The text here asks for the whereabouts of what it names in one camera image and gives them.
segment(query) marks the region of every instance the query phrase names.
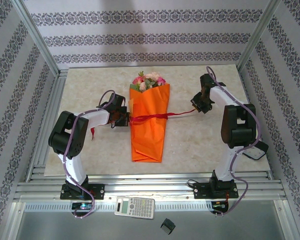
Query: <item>beige tabletop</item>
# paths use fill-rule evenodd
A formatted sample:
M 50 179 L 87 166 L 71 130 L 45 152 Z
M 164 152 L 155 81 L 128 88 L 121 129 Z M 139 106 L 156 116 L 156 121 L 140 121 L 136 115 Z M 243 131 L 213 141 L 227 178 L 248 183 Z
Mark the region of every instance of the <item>beige tabletop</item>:
M 219 82 L 239 100 L 247 102 L 235 65 L 214 65 Z M 59 113 L 81 113 L 94 109 L 101 95 L 115 90 L 129 100 L 129 87 L 138 72 L 158 72 L 170 84 L 168 112 L 192 110 L 190 100 L 200 87 L 200 76 L 207 73 L 205 66 L 107 67 L 69 69 Z M 210 173 L 221 162 L 226 146 L 221 139 L 223 108 L 213 105 L 207 114 L 197 111 L 171 117 L 166 124 L 162 163 L 132 162 L 129 127 L 109 125 L 95 129 L 95 139 L 87 132 L 81 152 L 83 167 L 88 175 Z M 238 160 L 237 172 L 270 170 L 266 156 L 255 161 L 246 156 Z M 58 156 L 49 151 L 44 175 L 65 175 Z

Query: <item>purple cable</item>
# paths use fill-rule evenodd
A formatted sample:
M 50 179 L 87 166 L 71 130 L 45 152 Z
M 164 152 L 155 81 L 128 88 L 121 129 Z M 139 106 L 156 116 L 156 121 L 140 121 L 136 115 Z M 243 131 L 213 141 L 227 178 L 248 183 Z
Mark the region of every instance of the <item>purple cable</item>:
M 106 92 L 102 95 L 102 97 L 100 98 L 100 102 L 99 102 L 99 105 L 100 105 L 100 103 L 101 103 L 102 99 L 104 98 L 104 96 L 105 96 L 107 93 L 109 93 L 109 92 L 113 92 L 114 94 L 113 94 L 112 98 L 110 99 L 110 101 L 109 101 L 106 105 L 104 105 L 103 107 L 100 107 L 100 108 L 98 108 L 98 109 L 93 109 L 93 110 L 89 110 L 89 111 L 82 112 L 82 113 L 80 113 L 80 114 L 78 114 L 78 115 L 76 116 L 76 118 L 75 118 L 75 120 L 74 120 L 74 122 L 73 122 L 72 131 L 71 131 L 71 134 L 70 134 L 70 137 L 69 137 L 69 141 L 68 141 L 68 143 L 67 143 L 67 145 L 66 145 L 66 148 L 65 148 L 65 151 L 64 151 L 64 154 L 63 154 L 63 163 L 62 163 L 62 164 L 63 164 L 63 169 L 64 169 L 64 172 L 65 172 L 65 175 L 66 175 L 72 182 L 74 182 L 74 184 L 75 184 L 78 188 L 80 188 L 81 190 L 85 191 L 85 192 L 86 192 L 87 194 L 89 194 L 90 197 L 92 198 L 92 199 L 91 199 L 92 207 L 91 207 L 90 211 L 87 212 L 87 213 L 86 213 L 85 215 L 83 215 L 83 216 L 77 216 L 77 215 L 76 215 L 77 210 L 74 210 L 74 217 L 75 217 L 75 218 L 83 219 L 83 218 L 89 216 L 89 215 L 95 210 L 95 198 L 94 198 L 94 196 L 91 194 L 91 192 L 89 192 L 87 189 L 85 189 L 84 187 L 82 187 L 76 180 L 74 180 L 74 179 L 72 178 L 72 176 L 70 175 L 70 173 L 68 172 L 67 166 L 66 166 L 67 154 L 68 154 L 69 149 L 70 149 L 70 145 L 71 145 L 71 142 L 72 142 L 72 138 L 74 137 L 75 127 L 76 127 L 76 125 L 77 125 L 78 119 L 79 119 L 81 116 L 85 115 L 85 114 L 97 112 L 97 111 L 100 111 L 100 110 L 102 110 L 102 109 L 105 109 L 107 106 L 109 106 L 109 105 L 114 101 L 115 96 L 116 96 L 116 93 L 115 93 L 114 90 L 108 90 L 108 91 L 106 91 Z
M 240 153 L 240 152 L 242 152 L 242 151 L 244 151 L 244 150 L 250 149 L 250 148 L 252 148 L 254 145 L 257 144 L 257 142 L 258 142 L 258 141 L 260 140 L 260 138 L 261 138 L 261 129 L 260 129 L 260 122 L 259 122 L 259 120 L 257 119 L 257 116 L 256 116 L 249 108 L 247 108 L 247 107 L 246 107 L 245 105 L 243 105 L 241 102 L 237 101 L 237 100 L 234 98 L 234 96 L 231 95 L 230 92 L 228 92 L 227 90 L 225 90 L 225 89 L 217 82 L 216 74 L 215 74 L 215 72 L 212 70 L 211 67 L 207 66 L 207 67 L 206 67 L 206 70 L 207 70 L 208 74 L 210 75 L 210 77 L 211 77 L 211 78 L 213 79 L 213 81 L 215 82 L 215 84 L 217 84 L 217 86 L 218 86 L 225 94 L 227 94 L 228 97 L 231 98 L 232 101 L 234 101 L 236 104 L 238 104 L 238 105 L 240 105 L 241 107 L 243 107 L 243 108 L 244 108 L 244 109 L 245 109 L 245 110 L 253 117 L 253 119 L 255 120 L 256 129 L 257 129 L 257 132 L 258 132 L 258 135 L 257 135 L 257 137 L 256 137 L 256 140 L 255 140 L 252 144 L 250 144 L 249 146 L 246 146 L 246 147 L 243 147 L 243 148 L 239 149 L 239 150 L 236 152 L 236 154 L 233 156 L 233 158 L 232 158 L 232 161 L 231 161 L 231 164 L 230 164 L 230 169 L 229 169 L 229 170 L 230 170 L 230 174 L 231 174 L 231 176 L 232 176 L 235 180 L 244 182 L 246 187 L 245 187 L 245 190 L 244 190 L 243 194 L 242 194 L 241 197 L 238 199 L 238 201 L 236 201 L 235 204 L 233 204 L 233 205 L 231 206 L 231 208 L 230 208 L 227 212 L 222 213 L 222 212 L 216 210 L 216 212 L 220 212 L 220 213 L 218 213 L 218 214 L 216 213 L 216 216 L 223 216 L 223 215 L 226 215 L 226 214 L 230 213 L 230 212 L 231 212 L 231 211 L 232 211 L 232 210 L 240 203 L 240 201 L 244 198 L 244 196 L 246 195 L 246 193 L 247 193 L 247 191 L 248 191 L 248 187 L 249 187 L 248 182 L 247 182 L 246 180 L 244 180 L 244 179 L 242 179 L 242 178 L 239 178 L 239 177 L 237 177 L 237 176 L 235 176 L 235 175 L 233 174 L 233 166 L 234 166 L 235 160 L 236 160 L 236 158 L 237 158 L 237 156 L 238 156 L 238 153 Z

